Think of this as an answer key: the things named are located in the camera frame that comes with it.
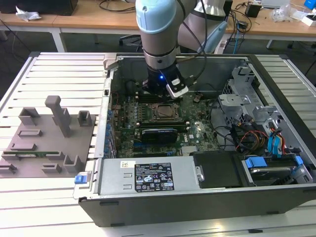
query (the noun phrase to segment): warning label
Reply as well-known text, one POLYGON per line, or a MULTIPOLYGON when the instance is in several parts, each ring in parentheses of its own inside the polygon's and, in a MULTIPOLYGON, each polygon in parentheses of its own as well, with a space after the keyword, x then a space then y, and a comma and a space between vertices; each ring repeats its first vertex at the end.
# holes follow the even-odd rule
POLYGON ((135 165, 135 191, 158 192, 174 190, 171 163, 135 165))

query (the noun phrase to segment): robotic arm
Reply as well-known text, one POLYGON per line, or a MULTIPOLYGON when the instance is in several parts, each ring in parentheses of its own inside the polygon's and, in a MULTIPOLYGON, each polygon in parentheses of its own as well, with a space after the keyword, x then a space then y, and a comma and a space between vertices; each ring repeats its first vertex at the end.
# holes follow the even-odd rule
POLYGON ((141 31, 149 75, 143 82, 143 87, 154 94, 162 94, 166 88, 173 99, 188 92, 186 79, 177 68, 177 47, 182 45, 199 52, 212 52, 226 29, 223 10, 225 0, 124 1, 136 2, 137 24, 141 31), (199 42, 183 22, 189 26, 199 42))

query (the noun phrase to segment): desk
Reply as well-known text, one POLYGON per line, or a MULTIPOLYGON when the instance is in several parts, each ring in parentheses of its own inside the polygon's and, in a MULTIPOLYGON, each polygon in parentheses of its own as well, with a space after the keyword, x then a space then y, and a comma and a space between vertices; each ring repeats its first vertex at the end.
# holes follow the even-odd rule
MULTIPOLYGON (((232 9, 244 0, 234 0, 232 9)), ((304 6, 304 0, 291 0, 291 3, 304 6)), ((301 7, 291 5, 292 7, 303 11, 301 7)), ((246 7, 241 7, 238 11, 244 13, 246 7)), ((290 40, 290 41, 316 41, 316 27, 308 27, 301 21, 294 20, 292 22, 273 22, 270 17, 271 9, 261 9, 257 18, 250 18, 252 21, 252 27, 249 32, 244 35, 245 39, 253 40, 270 40, 267 48, 270 48, 272 40, 290 40)), ((240 13, 237 13, 237 20, 249 22, 249 20, 243 17, 240 13)), ((226 33, 222 38, 222 43, 225 42, 231 36, 233 32, 234 24, 232 17, 229 17, 228 27, 226 33)))
MULTIPOLYGON (((61 33, 89 34, 139 34, 135 12, 113 13, 102 10, 99 0, 79 0, 72 16, 41 14, 42 19, 25 22, 15 14, 1 14, 0 18, 13 31, 49 32, 52 34, 58 52, 66 52, 61 33)), ((131 3, 114 1, 111 9, 125 9, 134 6, 131 3)), ((7 28, 0 22, 0 31, 7 28)))
MULTIPOLYGON (((243 1, 234 0, 233 9, 243 1)), ((72 16, 41 15, 42 19, 30 22, 18 19, 15 14, 0 14, 0 17, 14 31, 50 32, 58 52, 67 51, 61 33, 123 35, 139 33, 135 12, 112 13, 100 9, 98 3, 98 0, 79 0, 72 16)), ((292 3, 303 6, 304 0, 292 0, 292 3)), ((111 3, 113 9, 128 8, 131 5, 119 0, 111 3)), ((245 39, 316 41, 316 27, 308 27, 296 20, 275 23, 270 19, 270 12, 270 9, 262 9, 257 18, 252 18, 252 28, 245 34, 245 39)), ((237 18, 243 19, 240 14, 237 14, 237 18)), ((0 24, 0 30, 6 30, 6 27, 0 24)), ((230 17, 223 37, 224 41, 230 37, 232 31, 233 21, 230 17)))

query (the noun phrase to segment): cpu socket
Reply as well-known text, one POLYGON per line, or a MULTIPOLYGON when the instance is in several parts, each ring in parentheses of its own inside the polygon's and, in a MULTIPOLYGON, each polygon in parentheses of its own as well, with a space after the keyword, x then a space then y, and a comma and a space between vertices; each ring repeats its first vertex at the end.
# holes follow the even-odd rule
POLYGON ((176 104, 153 104, 153 121, 181 121, 178 105, 176 104))

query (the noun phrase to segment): floor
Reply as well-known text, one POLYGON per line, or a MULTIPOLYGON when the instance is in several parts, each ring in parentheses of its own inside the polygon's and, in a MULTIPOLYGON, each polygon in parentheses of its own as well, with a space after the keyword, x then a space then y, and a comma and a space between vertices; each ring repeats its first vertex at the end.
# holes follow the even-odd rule
MULTIPOLYGON (((7 32, 8 40, 0 41, 0 98, 23 66, 29 52, 12 33, 7 32)), ((53 38, 49 33, 18 32, 18 37, 31 51, 56 52, 53 38)), ((135 46, 119 46, 120 35, 98 35, 99 44, 95 44, 92 34, 64 34, 68 52, 136 52, 135 46)), ((290 60, 305 73, 316 60, 316 49, 312 42, 295 42, 288 48, 290 41, 274 41, 272 49, 267 49, 267 40, 245 39, 240 47, 240 54, 286 54, 290 60)), ((224 53, 233 53, 235 42, 231 42, 224 53)), ((316 65, 309 71, 308 79, 316 83, 316 65)))

